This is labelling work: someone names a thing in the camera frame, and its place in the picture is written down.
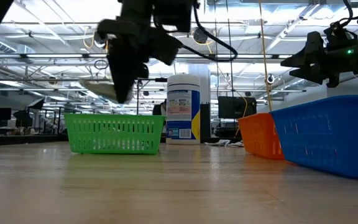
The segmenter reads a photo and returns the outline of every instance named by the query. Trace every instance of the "table surface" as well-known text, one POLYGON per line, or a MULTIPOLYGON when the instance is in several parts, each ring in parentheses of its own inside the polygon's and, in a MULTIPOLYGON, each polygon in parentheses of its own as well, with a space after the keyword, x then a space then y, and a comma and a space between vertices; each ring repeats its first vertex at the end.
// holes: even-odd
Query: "table surface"
POLYGON ((0 223, 358 224, 358 180, 243 148, 162 144, 146 156, 0 146, 0 223))

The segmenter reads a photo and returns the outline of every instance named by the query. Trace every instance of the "plastic basket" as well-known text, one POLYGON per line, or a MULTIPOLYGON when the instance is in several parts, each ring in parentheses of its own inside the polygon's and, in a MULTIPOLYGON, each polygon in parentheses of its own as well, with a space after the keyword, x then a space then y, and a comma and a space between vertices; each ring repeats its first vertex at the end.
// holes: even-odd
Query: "plastic basket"
POLYGON ((272 115, 247 116, 239 119, 239 126, 247 152, 267 159, 284 159, 272 115))
POLYGON ((285 159, 358 178, 358 96, 272 112, 285 159))
POLYGON ((76 153, 156 154, 164 116, 65 114, 76 153))

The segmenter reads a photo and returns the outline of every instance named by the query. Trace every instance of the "cable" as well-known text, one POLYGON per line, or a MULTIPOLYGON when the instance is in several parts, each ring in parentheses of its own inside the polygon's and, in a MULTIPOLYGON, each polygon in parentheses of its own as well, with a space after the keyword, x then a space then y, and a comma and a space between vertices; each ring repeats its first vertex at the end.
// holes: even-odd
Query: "cable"
MULTIPOLYGON (((216 13, 216 1, 214 1, 214 12, 216 13)), ((215 24, 216 35, 218 35, 220 33, 220 30, 218 32, 218 27, 216 25, 218 22, 216 21, 216 16, 214 16, 214 18, 215 18, 214 24, 215 24)), ((215 52, 218 53, 218 45, 217 44, 215 44, 215 52)), ((216 62, 216 73, 218 74, 218 87, 216 89, 216 99, 217 100, 219 100, 219 83, 220 83, 220 78, 221 78, 221 76, 219 75, 219 70, 220 70, 219 63, 216 62)), ((221 127, 221 126, 222 126, 222 120, 219 116, 219 127, 221 127)))
POLYGON ((109 53, 109 40, 106 40, 106 54, 109 53))
MULTIPOLYGON (((87 31, 87 30, 88 30, 88 28, 85 27, 84 36, 86 36, 86 31, 87 31)), ((83 43, 84 43, 84 46, 85 46, 87 49, 92 48, 92 47, 93 47, 93 42, 94 42, 94 33, 93 33, 93 35, 92 35, 92 44, 91 44, 90 46, 89 46, 88 44, 86 44, 85 39, 83 39, 82 41, 83 41, 83 43)))
POLYGON ((200 57, 203 57, 205 59, 208 59, 208 60, 212 60, 214 62, 231 62, 233 61, 234 59, 237 58, 238 56, 238 53, 237 51, 231 47, 230 45, 228 45, 227 43, 221 41, 219 38, 215 37, 214 35, 210 34, 200 23, 200 21, 198 20, 198 13, 197 13, 197 1, 194 1, 194 4, 193 4, 193 9, 194 9, 194 17, 195 17, 195 20, 196 20, 196 24, 198 26, 198 28, 209 38, 211 38, 212 40, 214 40, 215 42, 219 43, 220 45, 222 45, 223 47, 227 48, 228 50, 230 50, 231 53, 234 54, 233 57, 230 57, 229 59, 218 59, 218 58, 215 58, 215 57, 211 57, 209 55, 205 55, 205 54, 202 54, 200 52, 198 52, 197 50, 195 49, 192 49, 191 47, 189 46, 186 46, 186 45, 182 45, 182 48, 184 49, 187 49, 189 50, 190 52, 196 54, 196 55, 199 55, 200 57))
POLYGON ((353 18, 353 10, 352 10, 352 6, 350 5, 349 1, 348 0, 343 0, 343 3, 345 4, 347 10, 349 11, 349 18, 347 18, 346 22, 341 24, 342 28, 347 26, 351 22, 351 20, 353 18))
POLYGON ((211 48, 209 47, 209 45, 207 45, 207 47, 208 47, 209 53, 211 54, 212 53, 211 48))
POLYGON ((260 11, 260 29, 262 31, 262 48, 264 52, 264 63, 265 63, 265 86, 267 94, 268 108, 272 111, 272 102, 270 98, 270 86, 267 83, 267 61, 266 61, 266 48, 265 48, 265 31, 264 31, 264 20, 262 19, 262 0, 259 0, 259 11, 260 11))
MULTIPOLYGON (((233 90, 234 92, 236 92, 236 93, 246 102, 246 108, 244 109, 244 113, 242 114, 242 117, 245 118, 246 113, 247 113, 247 109, 248 109, 248 101, 247 101, 247 99, 246 99, 245 97, 243 97, 237 90, 234 89, 234 86, 232 86, 232 84, 230 83, 230 81, 228 81, 228 80, 226 79, 226 77, 224 76, 224 74, 223 74, 222 70, 219 68, 219 66, 218 66, 218 70, 219 70, 219 71, 218 71, 218 80, 219 80, 220 74, 222 74, 224 80, 225 80, 225 81, 227 82, 227 84, 232 88, 232 90, 233 90)), ((240 131, 240 127, 237 128, 236 135, 234 135, 234 137, 237 137, 237 134, 239 133, 239 131, 240 131)))

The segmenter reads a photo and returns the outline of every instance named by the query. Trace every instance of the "black cable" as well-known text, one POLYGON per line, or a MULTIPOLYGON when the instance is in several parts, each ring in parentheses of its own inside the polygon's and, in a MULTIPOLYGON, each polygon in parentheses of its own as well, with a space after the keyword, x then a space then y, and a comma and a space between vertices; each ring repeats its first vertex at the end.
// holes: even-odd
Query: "black cable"
MULTIPOLYGON (((227 0, 226 0, 226 11, 227 11, 227 14, 229 15, 229 4, 227 3, 227 0)), ((229 17, 227 17, 227 26, 229 29, 229 44, 231 46, 231 32, 230 32, 230 18, 229 17)), ((232 62, 230 62, 230 76, 231 76, 231 95, 232 95, 233 104, 234 104, 234 83, 233 83, 233 63, 232 62)), ((233 126, 235 129, 236 128, 236 120, 235 119, 233 119, 233 126)))
POLYGON ((202 54, 198 51, 196 51, 195 49, 192 49, 191 47, 189 46, 186 46, 186 45, 183 45, 182 47, 184 49, 187 49, 189 50, 190 52, 193 52, 194 54, 196 55, 199 55, 200 57, 203 57, 203 58, 206 58, 208 60, 212 60, 214 62, 231 62, 233 61, 234 59, 237 58, 238 56, 238 53, 237 51, 231 47, 230 45, 228 45, 227 43, 221 41, 219 38, 215 37, 214 35, 210 34, 200 23, 200 21, 198 20, 198 13, 197 13, 197 2, 195 1, 194 2, 194 5, 193 5, 193 8, 194 8, 194 17, 196 19, 196 24, 198 26, 198 28, 209 38, 211 38, 212 40, 214 40, 215 42, 219 43, 220 45, 222 45, 223 47, 227 48, 228 50, 230 50, 231 53, 234 54, 233 57, 230 57, 229 59, 218 59, 218 58, 215 58, 215 57, 211 57, 209 55, 205 55, 205 54, 202 54))
MULTIPOLYGON (((216 13, 216 1, 214 1, 214 12, 216 13)), ((216 16, 214 18, 215 18, 216 35, 219 35, 218 26, 217 26, 218 22, 216 21, 216 16)), ((216 52, 216 55, 218 56, 218 45, 217 44, 215 44, 215 52, 216 52)), ((216 73, 218 75, 218 86, 216 87, 216 100, 219 100, 219 84, 220 84, 220 79, 221 79, 221 75, 220 75, 219 71, 220 71, 219 63, 216 62, 216 73)), ((221 117, 219 116, 219 101, 218 101, 218 118, 219 118, 219 126, 222 126, 222 120, 221 120, 221 117)))
POLYGON ((347 10, 349 11, 349 18, 345 18, 345 19, 341 19, 339 22, 343 21, 343 20, 346 20, 346 22, 344 22, 343 24, 341 24, 341 27, 345 27, 347 26, 351 20, 353 19, 353 10, 352 10, 352 6, 350 5, 349 1, 348 0, 343 0, 343 3, 345 4, 347 10))

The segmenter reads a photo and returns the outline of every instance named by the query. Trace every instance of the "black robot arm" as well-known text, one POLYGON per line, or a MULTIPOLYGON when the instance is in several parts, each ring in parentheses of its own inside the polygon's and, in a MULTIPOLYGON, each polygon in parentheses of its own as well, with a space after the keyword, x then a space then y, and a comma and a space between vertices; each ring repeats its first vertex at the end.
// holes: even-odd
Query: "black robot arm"
POLYGON ((324 31, 328 40, 325 48, 319 32, 309 33, 305 47, 282 61, 281 66, 299 68, 290 71, 290 75, 320 85, 328 78, 327 86, 330 88, 338 86, 340 73, 358 74, 358 36, 344 28, 351 20, 358 22, 358 16, 353 17, 350 13, 349 18, 332 23, 324 31))
POLYGON ((136 79, 148 78, 149 71, 145 63, 150 57, 171 65, 180 48, 217 62, 231 61, 237 57, 236 50, 202 27, 198 21, 197 0, 121 0, 120 2, 121 15, 116 20, 101 21, 97 31, 102 39, 109 40, 107 58, 119 103, 126 101, 136 79), (221 60, 201 54, 168 34, 190 32, 192 9, 200 30, 229 49, 233 53, 232 58, 221 60), (155 27, 150 26, 151 18, 154 20, 155 27), (175 26, 176 30, 167 31, 162 27, 163 25, 175 26))

